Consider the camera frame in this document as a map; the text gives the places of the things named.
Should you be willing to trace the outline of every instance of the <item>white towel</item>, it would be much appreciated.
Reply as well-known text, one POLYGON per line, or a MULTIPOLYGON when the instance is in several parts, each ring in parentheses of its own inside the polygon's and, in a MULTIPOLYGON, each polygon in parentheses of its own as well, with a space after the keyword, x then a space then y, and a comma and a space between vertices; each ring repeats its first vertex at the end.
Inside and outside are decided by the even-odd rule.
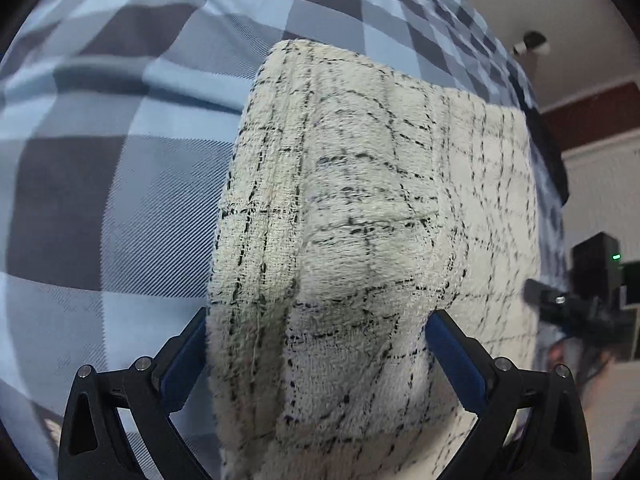
POLYGON ((309 41, 277 44, 236 143, 209 285, 228 479, 435 478, 475 416, 423 327, 532 361, 523 114, 309 41))

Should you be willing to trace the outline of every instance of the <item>silver screw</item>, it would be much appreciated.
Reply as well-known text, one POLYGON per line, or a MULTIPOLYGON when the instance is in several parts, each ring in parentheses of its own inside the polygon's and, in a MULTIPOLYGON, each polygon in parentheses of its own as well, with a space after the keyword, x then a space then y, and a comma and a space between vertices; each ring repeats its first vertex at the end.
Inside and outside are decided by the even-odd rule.
POLYGON ((91 370, 93 370, 91 365, 82 365, 78 368, 78 377, 82 377, 84 379, 91 373, 91 370))
POLYGON ((134 364, 136 370, 146 370, 151 366, 151 357, 139 357, 134 364))
POLYGON ((558 374, 560 377, 568 377, 569 375, 571 375, 569 368, 564 365, 558 365, 555 370, 556 374, 558 374))
POLYGON ((509 361, 506 357, 497 357, 495 359, 495 365, 500 368, 503 372, 511 369, 511 361, 509 361))

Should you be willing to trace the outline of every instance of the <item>checkered fabric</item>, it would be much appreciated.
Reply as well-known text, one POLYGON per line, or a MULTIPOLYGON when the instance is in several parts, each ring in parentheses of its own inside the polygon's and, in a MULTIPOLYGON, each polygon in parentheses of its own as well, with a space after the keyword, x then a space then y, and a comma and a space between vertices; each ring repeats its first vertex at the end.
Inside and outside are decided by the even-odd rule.
MULTIPOLYGON (((0 417, 41 479, 74 373, 154 355, 206 301, 216 203, 252 78, 309 38, 517 106, 522 69, 463 0, 41 0, 0 64, 0 417)), ((545 281, 561 203, 532 149, 545 281)), ((218 474, 206 382, 172 415, 218 474)), ((148 478, 159 478, 128 412, 148 478)))

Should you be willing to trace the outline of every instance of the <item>folded cloth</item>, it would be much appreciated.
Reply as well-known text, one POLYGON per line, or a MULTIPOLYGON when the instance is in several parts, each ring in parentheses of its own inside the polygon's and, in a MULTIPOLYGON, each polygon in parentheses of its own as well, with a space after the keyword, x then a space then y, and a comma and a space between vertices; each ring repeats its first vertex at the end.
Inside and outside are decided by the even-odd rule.
POLYGON ((283 41, 219 204, 207 320, 223 478, 434 478, 475 417, 426 347, 445 308, 532 361, 540 267, 523 114, 283 41))

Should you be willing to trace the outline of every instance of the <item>blue gripper pad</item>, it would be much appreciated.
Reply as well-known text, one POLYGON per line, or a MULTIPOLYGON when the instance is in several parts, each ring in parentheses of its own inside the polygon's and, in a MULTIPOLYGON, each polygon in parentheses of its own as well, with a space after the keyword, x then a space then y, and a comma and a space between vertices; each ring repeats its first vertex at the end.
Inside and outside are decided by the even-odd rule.
POLYGON ((466 353, 459 338, 466 338, 462 330, 447 315, 447 320, 434 312, 427 320, 424 335, 429 349, 442 366, 462 407, 468 412, 482 415, 487 405, 486 381, 466 353))
POLYGON ((204 313, 196 316, 197 324, 193 326, 193 331, 189 330, 185 339, 182 339, 183 335, 179 339, 182 345, 159 384, 165 413, 179 412, 182 409, 205 365, 206 322, 204 313))

